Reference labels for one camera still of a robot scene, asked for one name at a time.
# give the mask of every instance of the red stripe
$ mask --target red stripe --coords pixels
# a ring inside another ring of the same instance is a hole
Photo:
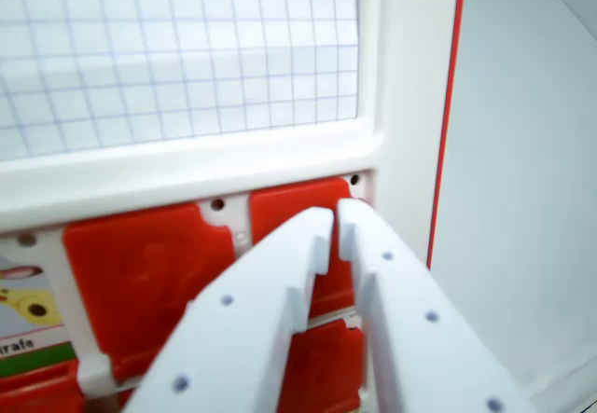
[[[463,16],[463,3],[465,0],[456,0],[456,17],[454,18],[454,32],[451,41],[450,72],[448,74],[448,87],[446,88],[446,105],[444,108],[444,121],[441,130],[441,143],[439,144],[439,159],[437,161],[436,195],[433,202],[433,216],[431,218],[431,234],[429,235],[429,249],[427,251],[427,266],[431,268],[433,257],[433,242],[436,236],[437,206],[439,204],[439,189],[441,187],[441,174],[446,151],[446,137],[450,121],[451,92],[454,83],[456,56],[458,55],[458,40],[460,39],[460,22]]]

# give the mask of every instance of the mounting hole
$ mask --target mounting hole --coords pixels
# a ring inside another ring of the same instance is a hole
[[[425,318],[429,323],[437,323],[439,321],[439,315],[434,310],[430,310],[425,314]]]
[[[48,313],[48,310],[41,304],[31,304],[29,305],[27,310],[29,310],[29,313],[31,313],[35,317],[43,317]]]
[[[234,301],[234,297],[232,295],[224,295],[220,301],[224,306],[229,306]]]
[[[487,408],[489,408],[489,411],[503,411],[504,404],[499,399],[492,397],[487,400]]]
[[[188,388],[188,379],[185,376],[178,376],[174,379],[172,384],[172,389],[174,392],[183,392]]]
[[[33,247],[37,244],[37,238],[31,233],[23,233],[17,238],[21,247]]]
[[[224,209],[224,201],[222,199],[212,200],[212,210],[222,211]]]

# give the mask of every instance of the blue grid line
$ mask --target blue grid line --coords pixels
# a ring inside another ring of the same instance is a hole
[[[263,1],[259,1],[259,16],[261,17],[261,34],[263,35],[263,45],[265,45],[265,74],[268,79],[268,101],[271,101],[270,85],[270,50],[268,48],[268,37],[265,36],[265,21],[263,20]],[[268,116],[271,129],[271,105],[268,105]]]
[[[175,20],[174,17],[174,0],[168,0],[168,6],[170,7],[170,15],[172,20]],[[180,65],[180,75],[183,78],[183,89],[185,90],[185,102],[187,103],[187,107],[190,107],[190,95],[188,94],[188,79],[187,79],[187,68],[185,67],[185,61],[183,59],[183,50],[181,48],[180,43],[180,32],[178,31],[178,23],[173,23],[174,25],[174,37],[176,40],[176,49],[178,50],[178,64]],[[188,113],[188,125],[191,127],[191,131],[195,131],[195,122],[193,117],[190,114],[190,111],[187,110]]]
[[[203,17],[207,18],[207,9],[205,8],[205,0],[201,0],[201,11],[203,13]],[[214,52],[212,51],[212,32],[209,28],[209,23],[205,23],[205,39],[207,41],[207,48],[209,53],[209,62],[210,67],[212,69],[212,83],[214,87],[214,99],[215,99],[215,110],[217,112],[217,131],[218,133],[222,133],[222,119],[219,115],[219,96],[217,94],[217,85],[215,84],[215,59],[214,59]]]
[[[296,45],[294,48],[301,48],[301,49],[309,49],[309,48],[357,48],[357,44],[347,44],[347,45]],[[286,49],[287,47],[269,47],[270,50],[276,49]],[[248,47],[242,48],[243,51],[260,51],[264,49],[264,47]],[[218,52],[235,52],[236,48],[216,48]],[[208,48],[196,48],[196,49],[185,49],[185,54],[193,54],[198,52],[208,53],[210,49]],[[146,53],[148,54],[176,54],[176,49],[140,49],[134,51],[119,51],[115,52],[117,56],[143,56]],[[103,52],[80,52],[78,54],[80,57],[105,57],[108,54],[107,51]],[[72,54],[70,53],[62,53],[62,54],[45,54],[44,59],[70,59]],[[33,56],[14,56],[14,57],[2,57],[4,62],[12,62],[12,61],[33,61],[38,59],[35,55]]]
[[[76,51],[76,43],[75,43],[75,35],[73,34],[73,25],[71,24],[70,20],[70,11],[68,9],[68,4],[66,0],[61,0],[62,3],[62,13],[64,15],[64,23],[66,24],[67,33],[68,33],[68,43],[70,44],[71,50],[73,51],[73,60],[75,61],[75,68],[76,68],[76,76],[79,81],[79,86],[83,90],[83,99],[85,100],[85,106],[91,117],[91,124],[93,126],[93,132],[95,133],[95,138],[97,139],[98,145],[103,147],[104,144],[102,142],[102,138],[100,137],[100,131],[97,125],[97,120],[95,119],[95,113],[93,110],[93,106],[91,105],[91,99],[89,93],[87,91],[87,84],[85,79],[83,78],[83,71],[81,70],[81,62],[77,56]]]
[[[261,18],[258,17],[238,17],[238,18],[226,18],[226,17],[171,17],[171,18],[162,18],[162,17],[147,17],[143,19],[148,23],[172,23],[173,20],[176,22],[207,22],[207,21],[252,21],[254,23],[261,23]],[[280,17],[264,17],[263,20],[265,21],[311,21],[310,18],[280,18]],[[355,17],[340,17],[337,19],[330,19],[330,18],[319,18],[316,19],[317,21],[356,21]],[[137,23],[139,19],[135,18],[111,18],[108,19],[110,23]],[[65,19],[31,19],[28,21],[25,20],[0,20],[0,26],[15,26],[21,24],[27,24],[28,22],[33,24],[59,24],[65,23]],[[71,23],[102,23],[104,22],[103,19],[69,19]]]
[[[239,35],[239,25],[237,21],[240,19],[236,13],[236,5],[234,5],[234,0],[230,0],[230,7],[232,8],[232,18],[234,20],[234,34],[236,35],[236,52],[237,52],[237,59],[239,61],[239,70],[241,71],[241,91],[243,92],[243,122],[244,122],[244,129],[246,130],[249,126],[248,119],[246,117],[246,90],[244,89],[244,65],[243,65],[243,55],[241,52],[241,36]]]
[[[122,87],[122,76],[120,75],[120,70],[116,65],[116,52],[114,51],[114,40],[112,38],[112,33],[110,32],[110,28],[108,27],[107,23],[107,16],[105,11],[105,3],[104,0],[99,1],[100,5],[100,13],[102,14],[102,22],[104,25],[104,34],[105,40],[108,45],[108,54],[110,56],[110,62],[112,63],[112,72],[114,73],[114,78],[116,80],[116,86],[118,88],[118,95],[120,96],[120,103],[122,104],[122,108],[124,110],[124,117],[127,123],[127,130],[129,131],[129,135],[131,136],[131,140],[133,139],[132,133],[132,123],[131,119],[126,115],[129,113],[129,103],[127,103],[127,98],[124,96],[124,88]]]
[[[158,93],[156,92],[156,85],[155,85],[156,78],[155,78],[155,74],[154,74],[153,63],[152,63],[152,61],[149,58],[149,53],[147,52],[149,50],[149,44],[147,42],[146,23],[143,20],[143,12],[141,11],[141,1],[140,0],[134,0],[134,5],[135,5],[136,10],[137,10],[137,17],[139,18],[139,24],[141,25],[141,38],[143,40],[143,48],[145,50],[147,67],[149,69],[149,79],[150,79],[150,85],[151,85],[151,92],[153,93],[153,100],[154,100],[154,104],[156,105],[156,113],[158,114],[158,120],[160,121],[161,137],[165,138],[166,137],[166,130],[164,129],[164,121],[161,118],[160,98],[158,97]]]
[[[10,107],[10,115],[12,116],[12,120],[15,123],[17,130],[19,131],[19,135],[21,136],[22,142],[25,145],[25,150],[27,154],[31,154],[32,148],[29,144],[29,140],[25,136],[25,132],[23,130],[23,125],[21,123],[21,117],[19,117],[19,111],[17,110],[17,105],[12,100],[12,93],[8,91],[7,81],[4,77],[4,72],[2,70],[2,63],[0,62],[0,88],[2,88],[3,96],[7,98],[8,106]],[[14,127],[4,127],[3,130],[14,129]]]
[[[322,120],[319,124],[330,124],[330,123],[333,123],[333,122],[336,122],[336,121],[333,120],[333,119]],[[309,123],[309,122],[301,122],[301,123],[297,124],[297,126],[308,126],[308,125],[311,125],[311,123]],[[271,129],[272,130],[276,130],[276,129],[287,129],[289,127],[293,127],[292,124],[281,124],[279,126],[272,126]],[[263,128],[254,127],[254,128],[248,128],[246,131],[262,131],[262,130],[263,130]],[[240,133],[240,132],[243,132],[243,131],[226,131],[225,133],[229,134],[229,133]],[[199,134],[193,133],[193,134],[190,134],[190,135],[181,135],[181,136],[175,137],[173,139],[176,139],[176,140],[185,140],[185,139],[188,139],[189,140],[189,139],[193,139],[193,138],[201,138],[201,137],[206,137],[206,136],[213,136],[213,134],[211,132],[199,133]],[[161,138],[158,138],[158,139],[155,139],[155,140],[137,140],[137,141],[135,141],[134,144],[127,144],[127,143],[125,143],[125,144],[121,144],[121,145],[118,145],[118,146],[122,147],[122,146],[131,146],[131,145],[149,145],[149,144],[152,144],[152,143],[159,143],[159,142],[162,142],[162,141],[163,141],[163,139],[161,139]],[[78,149],[77,151],[93,150],[94,148],[95,147],[82,147],[82,148]],[[46,153],[37,154],[38,157],[47,157],[47,156],[51,156],[51,155],[55,155],[55,152],[46,152]]]
[[[348,99],[348,98],[354,98],[356,97],[357,94],[342,94],[340,96],[320,96],[319,98],[298,98],[295,101],[297,101],[298,103],[312,103],[315,102],[317,103],[317,101],[324,101],[324,100],[332,100],[332,99]],[[286,99],[286,100],[281,100],[281,101],[273,101],[273,102],[265,102],[265,103],[247,103],[247,106],[258,106],[258,107],[262,107],[262,106],[266,106],[266,105],[272,105],[275,103],[281,104],[281,103],[292,103],[293,100],[290,99]],[[220,105],[219,108],[241,108],[243,107],[242,103],[234,103],[234,104],[227,104],[227,105]],[[216,110],[218,107],[214,106],[210,106],[210,107],[190,107],[189,109],[175,109],[175,110],[163,110],[161,113],[165,114],[166,116],[168,116],[169,114],[173,114],[173,113],[185,113],[186,111],[191,111],[191,112],[209,112],[209,111],[213,111]],[[151,111],[151,112],[139,112],[139,113],[130,113],[128,114],[129,117],[146,117],[147,115],[154,115],[156,112],[155,111]],[[104,119],[119,119],[121,118],[122,115],[106,115],[106,116],[101,116],[98,117],[98,119],[100,120],[104,120]],[[55,124],[69,124],[72,122],[80,122],[80,121],[85,121],[85,120],[89,120],[86,117],[80,117],[77,119],[59,119],[58,121],[47,121],[47,122],[32,122],[30,124],[21,124],[22,127],[24,129],[27,129],[29,127],[40,127],[40,126],[52,126]],[[0,131],[9,131],[9,130],[14,130],[15,127],[0,127]]]
[[[290,20],[290,9],[288,8],[288,0],[284,0],[286,16]],[[288,39],[290,40],[290,75],[294,77],[295,71],[295,53],[294,53],[294,44],[292,42],[292,33],[290,32],[290,23],[288,23]],[[290,82],[290,90],[292,91],[292,125],[295,125],[296,122],[296,108],[297,103],[295,102],[295,82],[294,79]]]
[[[315,38],[315,16],[313,15],[313,0],[309,0],[309,13],[311,15],[311,29],[313,32],[313,44],[315,45],[315,53],[313,54],[313,70],[315,70],[315,83],[314,83],[314,94],[315,99],[317,99],[318,91],[317,91],[317,39]],[[315,124],[317,124],[319,118],[319,106],[317,101],[315,101]]]
[[[318,75],[335,75],[336,73],[356,73],[358,70],[342,70],[342,71],[319,71],[317,72]],[[314,76],[313,73],[294,73],[294,74],[279,74],[279,75],[270,75],[270,78],[278,78],[278,77],[295,77],[295,76]],[[267,79],[267,76],[244,76],[244,77],[219,77],[218,81],[233,81],[233,80],[254,80],[254,79]],[[207,83],[212,82],[213,79],[187,79],[185,80],[157,80],[154,82],[154,85],[172,85],[172,84],[180,84],[183,82],[187,83]],[[116,89],[116,88],[127,88],[127,87],[145,87],[150,82],[131,82],[131,83],[116,83],[116,84],[102,84],[102,85],[88,85],[87,89]],[[59,89],[49,89],[49,91],[54,93],[60,93],[64,91],[76,91],[80,90],[80,87],[63,87]],[[25,89],[20,91],[11,91],[10,93],[15,96],[20,96],[23,94],[38,94],[43,93],[43,90],[40,89]]]
[[[336,30],[336,44],[340,43],[338,36],[338,14],[336,9],[337,1],[334,0],[334,28]],[[340,50],[336,50],[336,91],[340,91]],[[340,102],[336,101],[336,120],[340,117]]]
[[[29,20],[31,11],[29,8],[28,0],[21,0],[21,4],[22,4],[22,10],[23,10],[25,19]],[[37,68],[37,73],[39,74],[39,81],[41,82],[41,87],[43,89],[43,92],[46,95],[46,99],[48,100],[49,111],[52,115],[52,118],[54,119],[54,122],[57,122],[59,120],[59,118],[58,118],[58,114],[56,113],[56,105],[54,104],[54,101],[53,101],[50,91],[49,91],[48,79],[46,78],[46,74],[44,73],[44,70],[42,69],[42,67],[39,66],[39,58],[40,58],[39,46],[37,45],[37,37],[35,36],[34,26],[31,23],[27,23],[27,29],[29,31],[29,37],[31,38],[31,49],[34,54],[35,67]],[[63,130],[62,126],[60,126],[60,125],[57,126],[57,130],[58,130],[58,136],[60,136],[60,140],[61,140],[62,146],[64,147],[64,150],[69,152],[70,149],[68,147],[68,144],[66,143],[66,138],[64,136],[64,130]]]

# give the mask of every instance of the white plastic panel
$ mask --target white plastic panel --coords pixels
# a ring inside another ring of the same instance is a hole
[[[357,119],[4,161],[0,231],[372,170],[370,199],[425,258],[455,6],[359,0]]]
[[[290,338],[307,328],[315,273],[327,273],[333,222],[323,208],[297,214],[207,286],[126,411],[274,411]]]
[[[368,332],[381,412],[533,412],[424,263],[361,200],[341,200],[340,257]]]

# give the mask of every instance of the sticker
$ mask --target sticker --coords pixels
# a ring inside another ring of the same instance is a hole
[[[0,256],[0,377],[75,358],[43,269]]]

